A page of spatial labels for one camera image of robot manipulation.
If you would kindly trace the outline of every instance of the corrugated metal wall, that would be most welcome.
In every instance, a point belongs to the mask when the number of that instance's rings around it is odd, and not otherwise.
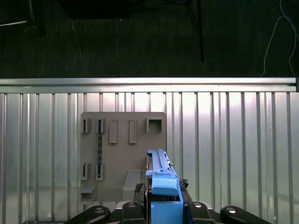
[[[298,93],[139,92],[0,94],[1,224],[63,221],[82,210],[84,111],[165,112],[167,152],[194,200],[299,223]]]

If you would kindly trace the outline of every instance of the dark fabric backdrop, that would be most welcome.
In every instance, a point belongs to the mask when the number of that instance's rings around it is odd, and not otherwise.
[[[0,27],[0,78],[259,77],[280,16],[278,0],[202,0],[202,63],[199,36],[182,6],[149,0],[129,19],[72,21],[56,0],[33,2],[37,24],[48,35],[26,25]],[[299,0],[284,2],[299,30]],[[292,76],[293,44],[292,28],[282,20],[265,77]],[[297,46],[292,64],[299,74]]]

